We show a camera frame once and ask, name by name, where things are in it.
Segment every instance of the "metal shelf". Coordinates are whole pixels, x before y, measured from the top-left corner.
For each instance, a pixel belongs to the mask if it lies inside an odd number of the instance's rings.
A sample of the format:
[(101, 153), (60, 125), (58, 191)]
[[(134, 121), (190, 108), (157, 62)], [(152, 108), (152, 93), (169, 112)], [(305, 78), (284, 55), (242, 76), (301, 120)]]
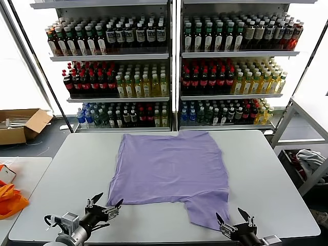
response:
[(94, 132), (169, 132), (169, 127), (144, 127), (144, 128), (77, 128), (77, 133), (94, 133)]
[(296, 56), (299, 51), (183, 52), (182, 58)]
[(281, 96), (282, 94), (202, 95), (202, 96), (181, 96), (181, 100), (182, 101), (225, 100), (225, 99), (269, 98), (269, 97), (281, 97)]
[(165, 5), (167, 0), (75, 0), (30, 4), (33, 9), (66, 9), (108, 6)]
[(204, 131), (213, 131), (213, 130), (272, 130), (275, 128), (272, 124), (270, 125), (223, 125), (223, 126), (188, 126), (180, 127), (180, 130), (204, 130)]
[(169, 97), (140, 97), (140, 98), (74, 98), (67, 99), (69, 103), (123, 103), (123, 102), (138, 102), (138, 101), (169, 101)]
[(50, 59), (53, 62), (70, 62), (72, 60), (149, 60), (149, 59), (167, 59), (168, 53), (163, 54), (125, 54), (125, 55), (71, 55), (71, 56), (53, 56)]
[(314, 4), (318, 0), (183, 0), (184, 4)]

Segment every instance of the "robotic arm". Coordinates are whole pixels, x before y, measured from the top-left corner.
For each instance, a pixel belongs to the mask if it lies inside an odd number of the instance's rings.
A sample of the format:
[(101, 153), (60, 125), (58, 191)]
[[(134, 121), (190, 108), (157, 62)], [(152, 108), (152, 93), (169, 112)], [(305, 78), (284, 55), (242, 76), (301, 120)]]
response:
[(118, 215), (123, 199), (111, 208), (104, 208), (96, 205), (103, 193), (95, 195), (92, 199), (87, 200), (85, 207), (85, 216), (80, 220), (79, 216), (66, 213), (63, 217), (56, 217), (53, 215), (45, 216), (45, 222), (50, 227), (59, 226), (61, 232), (58, 234), (55, 242), (49, 242), (46, 246), (83, 246), (91, 233), (109, 226), (109, 223), (98, 224), (100, 222), (107, 222)]

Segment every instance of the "purple t-shirt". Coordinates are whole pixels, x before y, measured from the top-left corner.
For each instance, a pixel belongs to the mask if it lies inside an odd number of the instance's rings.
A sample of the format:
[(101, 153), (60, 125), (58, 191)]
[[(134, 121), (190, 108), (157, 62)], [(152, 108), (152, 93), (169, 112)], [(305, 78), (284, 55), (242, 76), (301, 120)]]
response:
[(191, 223), (219, 229), (228, 213), (228, 174), (205, 131), (174, 136), (123, 135), (107, 205), (184, 202)]

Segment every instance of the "orange bag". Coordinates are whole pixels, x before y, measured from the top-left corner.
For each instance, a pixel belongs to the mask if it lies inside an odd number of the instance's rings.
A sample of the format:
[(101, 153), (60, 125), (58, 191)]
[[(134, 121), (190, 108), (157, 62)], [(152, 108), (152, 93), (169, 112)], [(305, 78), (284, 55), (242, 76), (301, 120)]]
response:
[(29, 201), (14, 190), (14, 184), (8, 184), (0, 188), (0, 220), (8, 218), (29, 204)]

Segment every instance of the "cardboard box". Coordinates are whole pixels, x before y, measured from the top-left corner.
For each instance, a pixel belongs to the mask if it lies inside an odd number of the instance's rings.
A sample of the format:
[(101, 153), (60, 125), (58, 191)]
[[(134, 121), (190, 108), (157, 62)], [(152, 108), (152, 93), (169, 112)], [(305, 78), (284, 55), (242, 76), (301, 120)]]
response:
[(52, 119), (46, 111), (41, 109), (0, 110), (0, 121), (10, 118), (9, 115), (30, 116), (23, 127), (14, 129), (0, 129), (0, 145), (23, 144), (34, 139)]

